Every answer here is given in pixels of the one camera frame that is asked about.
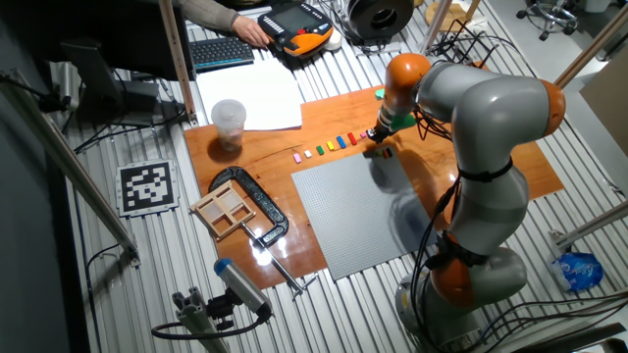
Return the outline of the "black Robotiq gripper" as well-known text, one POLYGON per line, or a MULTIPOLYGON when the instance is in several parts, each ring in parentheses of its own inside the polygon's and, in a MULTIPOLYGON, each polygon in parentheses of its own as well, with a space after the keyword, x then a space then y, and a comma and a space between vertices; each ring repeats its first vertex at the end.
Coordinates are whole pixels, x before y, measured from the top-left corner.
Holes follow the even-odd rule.
POLYGON ((387 138, 393 135, 390 130, 390 126, 386 123, 382 123, 381 121, 377 121, 376 125, 372 129, 367 129, 366 134, 367 137, 371 141, 375 141, 376 144, 382 143, 382 138, 387 138))

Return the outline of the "person's bare hand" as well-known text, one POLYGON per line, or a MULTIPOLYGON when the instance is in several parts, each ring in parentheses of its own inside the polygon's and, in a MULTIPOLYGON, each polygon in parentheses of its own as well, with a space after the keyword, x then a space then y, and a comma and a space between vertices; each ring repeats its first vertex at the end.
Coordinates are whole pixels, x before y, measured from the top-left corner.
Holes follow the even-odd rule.
POLYGON ((232 32, 241 40, 257 48, 266 47, 270 40, 254 20, 238 16, 231 25, 232 32))

